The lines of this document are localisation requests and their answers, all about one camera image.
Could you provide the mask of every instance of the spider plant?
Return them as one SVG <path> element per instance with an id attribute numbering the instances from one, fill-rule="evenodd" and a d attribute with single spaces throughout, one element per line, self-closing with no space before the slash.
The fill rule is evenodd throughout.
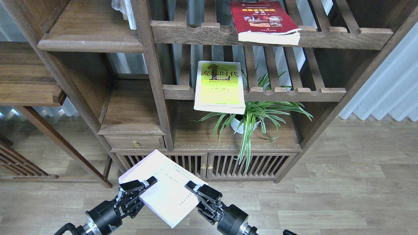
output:
<path id="1" fill-rule="evenodd" d="M 279 77 L 281 77 L 283 74 L 285 74 L 285 71 L 279 73 Z M 268 73 L 264 74 L 263 76 L 258 77 L 257 81 L 258 81 L 259 87 L 264 87 L 265 90 L 271 89 Z M 237 159 L 239 160 L 238 164 L 241 164 L 244 159 L 244 156 L 246 156 L 245 171 L 248 170 L 248 167 L 250 165 L 250 158 L 251 158 L 251 136 L 252 136 L 253 129 L 255 127 L 256 122 L 260 121 L 261 133 L 263 134 L 263 136 L 265 136 L 266 134 L 265 121 L 268 120 L 274 124 L 274 126 L 276 127 L 277 136 L 273 138 L 269 138 L 265 136 L 266 139 L 272 140 L 272 142 L 269 143 L 269 144 L 272 144 L 279 138 L 280 122 L 286 123 L 284 119 L 278 117 L 277 115 L 290 115 L 290 111 L 294 111 L 294 112 L 302 113 L 306 115 L 309 118 L 309 120 L 312 120 L 311 119 L 312 115 L 306 112 L 303 108 L 304 108 L 304 105 L 299 102 L 246 101 L 245 112 L 242 115 L 242 119 L 240 120 L 238 127 L 237 127 L 238 129 L 240 126 L 243 126 L 243 129 L 244 129 L 243 135 L 242 135 L 240 153 L 237 156 Z M 214 127 L 212 137 L 219 130 L 218 141 L 220 142 L 222 131 L 225 129 L 225 127 L 228 127 L 231 125 L 232 120 L 237 117 L 237 114 L 211 112 L 208 115 L 202 117 L 200 120 L 193 120 L 193 121 L 201 122 L 213 116 L 219 116 L 219 118 Z"/>

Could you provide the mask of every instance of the brass knob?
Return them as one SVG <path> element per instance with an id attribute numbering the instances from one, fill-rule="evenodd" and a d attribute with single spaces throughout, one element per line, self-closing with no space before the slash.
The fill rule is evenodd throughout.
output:
<path id="1" fill-rule="evenodd" d="M 132 141 L 132 143 L 133 143 L 133 146 L 134 146 L 135 148 L 139 148 L 139 143 L 138 143 L 138 141 L 134 140 L 134 141 Z"/>

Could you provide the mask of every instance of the book cover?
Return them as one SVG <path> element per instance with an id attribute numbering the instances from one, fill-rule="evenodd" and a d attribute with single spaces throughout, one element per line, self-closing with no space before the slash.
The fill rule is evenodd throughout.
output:
<path id="1" fill-rule="evenodd" d="M 206 182 L 154 150 L 119 177 L 119 183 L 143 181 L 151 176 L 157 183 L 140 195 L 140 199 L 173 228 L 199 203 L 197 196 L 185 188 L 187 182 L 191 180 L 200 186 Z"/>
<path id="2" fill-rule="evenodd" d="M 194 109 L 244 114 L 244 88 L 240 63 L 199 61 Z"/>
<path id="3" fill-rule="evenodd" d="M 298 26 L 280 2 L 231 2 L 232 17 L 239 41 L 297 45 Z"/>

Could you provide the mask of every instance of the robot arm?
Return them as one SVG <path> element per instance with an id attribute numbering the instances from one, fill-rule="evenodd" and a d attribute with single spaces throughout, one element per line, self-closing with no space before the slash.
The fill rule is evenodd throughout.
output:
<path id="1" fill-rule="evenodd" d="M 88 223 L 75 227 L 67 223 L 55 235 L 70 231 L 72 235 L 109 235 L 122 225 L 122 219 L 134 218 L 144 207 L 139 196 L 157 182 L 155 177 L 139 182 L 134 180 L 119 185 L 119 193 L 111 201 L 103 201 L 90 211 L 86 211 Z"/>
<path id="2" fill-rule="evenodd" d="M 225 206 L 221 202 L 222 193 L 207 186 L 199 186 L 189 181 L 186 186 L 199 199 L 196 206 L 198 212 L 209 223 L 218 222 L 217 229 L 223 235 L 258 235 L 257 228 L 248 225 L 248 214 L 231 204 Z M 297 235 L 289 230 L 284 230 L 283 235 Z"/>

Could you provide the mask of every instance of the red book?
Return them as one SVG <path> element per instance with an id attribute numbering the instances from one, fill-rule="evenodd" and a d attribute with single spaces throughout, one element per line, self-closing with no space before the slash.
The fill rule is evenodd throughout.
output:
<path id="1" fill-rule="evenodd" d="M 298 45 L 298 26 L 280 2 L 231 2 L 232 17 L 239 41 Z"/>

